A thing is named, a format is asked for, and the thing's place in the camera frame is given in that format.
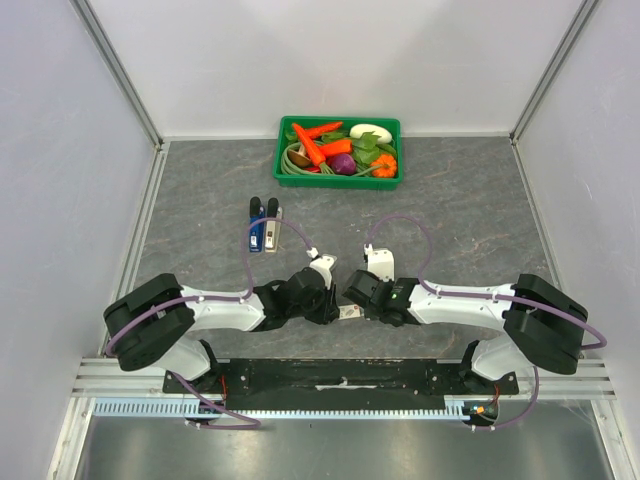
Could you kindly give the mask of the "blue stapler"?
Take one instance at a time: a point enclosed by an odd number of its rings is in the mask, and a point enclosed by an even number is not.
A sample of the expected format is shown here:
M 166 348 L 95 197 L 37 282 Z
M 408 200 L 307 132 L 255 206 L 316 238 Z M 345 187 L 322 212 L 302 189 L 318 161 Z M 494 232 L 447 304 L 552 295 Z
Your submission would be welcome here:
M 258 220 L 261 220 L 265 217 L 265 208 L 261 199 L 257 196 L 254 196 L 250 199 L 249 202 L 249 251 L 251 253 L 259 253 L 263 250 L 263 242 L 264 242 L 264 224 L 258 223 Z

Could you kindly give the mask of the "staple box with red label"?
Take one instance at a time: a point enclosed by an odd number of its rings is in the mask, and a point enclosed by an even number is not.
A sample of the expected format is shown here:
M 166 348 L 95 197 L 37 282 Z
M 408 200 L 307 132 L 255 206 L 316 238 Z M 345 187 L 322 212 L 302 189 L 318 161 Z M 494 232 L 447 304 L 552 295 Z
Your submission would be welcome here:
M 339 319 L 347 320 L 347 319 L 356 319 L 362 316 L 362 310 L 358 305 L 343 305 L 339 307 Z

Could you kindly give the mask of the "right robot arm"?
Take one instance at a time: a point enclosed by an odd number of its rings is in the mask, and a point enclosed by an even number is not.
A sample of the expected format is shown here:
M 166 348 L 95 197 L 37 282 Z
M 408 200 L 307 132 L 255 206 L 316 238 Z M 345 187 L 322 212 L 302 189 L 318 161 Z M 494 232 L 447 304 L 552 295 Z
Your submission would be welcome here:
M 473 394 L 511 371 L 532 366 L 574 374 L 584 330 L 563 316 L 579 323 L 588 317 L 579 303 L 533 274 L 522 274 L 513 284 L 464 289 L 423 287 L 415 278 L 385 281 L 358 270 L 343 296 L 368 317 L 392 326 L 447 323 L 497 332 L 493 339 L 472 342 L 458 368 L 460 386 Z

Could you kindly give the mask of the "beige stapler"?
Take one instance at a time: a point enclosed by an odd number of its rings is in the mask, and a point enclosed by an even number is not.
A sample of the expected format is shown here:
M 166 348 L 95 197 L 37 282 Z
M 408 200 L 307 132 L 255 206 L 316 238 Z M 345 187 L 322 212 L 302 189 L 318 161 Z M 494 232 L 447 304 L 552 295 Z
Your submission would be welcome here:
M 277 198 L 272 197 L 268 200 L 265 218 L 267 221 L 264 227 L 264 251 L 275 253 L 278 248 L 281 229 L 278 220 L 283 218 L 283 209 Z

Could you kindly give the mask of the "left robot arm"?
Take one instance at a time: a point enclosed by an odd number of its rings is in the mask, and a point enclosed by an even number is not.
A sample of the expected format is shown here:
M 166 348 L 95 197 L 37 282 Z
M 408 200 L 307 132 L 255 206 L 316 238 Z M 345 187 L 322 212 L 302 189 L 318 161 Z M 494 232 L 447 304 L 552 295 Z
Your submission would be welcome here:
M 156 366 L 179 374 L 196 391 L 217 387 L 220 369 L 200 331 L 258 333 L 303 318 L 327 325 L 339 318 L 334 282 L 305 267 L 287 280 L 274 280 L 241 294 L 198 290 L 176 276 L 160 274 L 106 308 L 110 340 L 106 354 L 125 372 Z

